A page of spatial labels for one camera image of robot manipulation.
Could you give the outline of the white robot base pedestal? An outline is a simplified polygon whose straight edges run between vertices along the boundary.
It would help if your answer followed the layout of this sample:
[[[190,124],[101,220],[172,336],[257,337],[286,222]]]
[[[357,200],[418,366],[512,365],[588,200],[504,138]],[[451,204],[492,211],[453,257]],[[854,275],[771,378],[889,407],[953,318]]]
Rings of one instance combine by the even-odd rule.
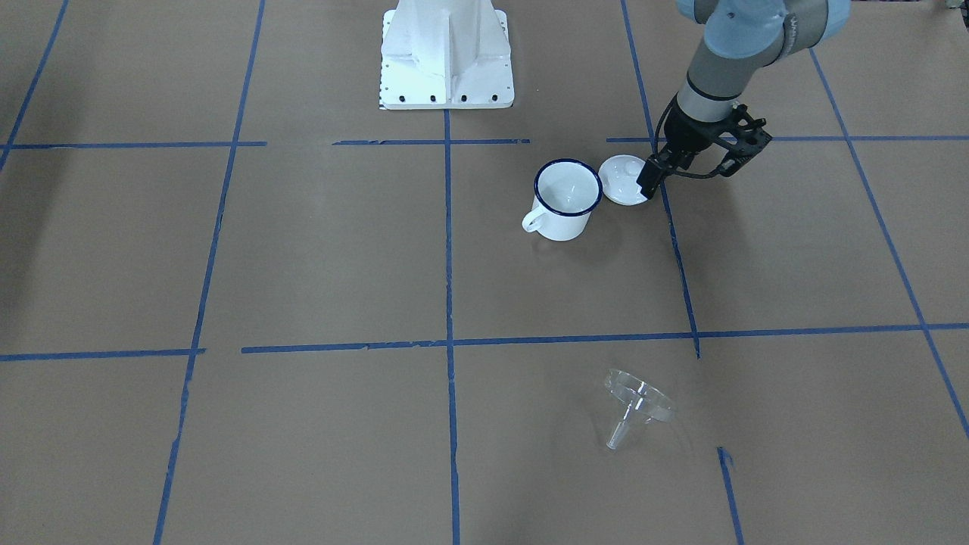
[[[515,103],[509,21],[491,1],[399,1],[384,12],[381,29],[380,108]]]

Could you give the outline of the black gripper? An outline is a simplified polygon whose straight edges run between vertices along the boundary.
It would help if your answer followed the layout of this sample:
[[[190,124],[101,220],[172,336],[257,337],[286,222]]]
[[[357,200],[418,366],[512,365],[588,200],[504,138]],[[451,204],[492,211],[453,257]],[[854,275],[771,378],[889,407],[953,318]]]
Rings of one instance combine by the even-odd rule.
[[[731,177],[771,144],[772,135],[765,131],[766,120],[757,120],[748,113],[746,104],[731,104],[723,120],[706,122],[693,120],[672,102],[661,116],[665,144],[660,157],[644,162],[636,184],[643,199],[652,200],[659,186],[669,176],[689,179]],[[724,151],[718,165],[708,173],[689,171],[693,159],[712,146]]]

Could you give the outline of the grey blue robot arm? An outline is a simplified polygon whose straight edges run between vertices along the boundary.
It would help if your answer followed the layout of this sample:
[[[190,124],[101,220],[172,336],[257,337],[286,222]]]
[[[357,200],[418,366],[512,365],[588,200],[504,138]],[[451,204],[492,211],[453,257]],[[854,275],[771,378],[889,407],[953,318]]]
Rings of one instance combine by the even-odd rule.
[[[849,1],[679,1],[679,13],[703,25],[703,37],[678,93],[657,124],[665,144],[652,152],[637,177],[652,199],[671,176],[698,179],[690,166],[712,146],[724,151],[707,177],[730,177],[771,142],[765,120],[740,103],[758,70],[836,35],[851,14]]]

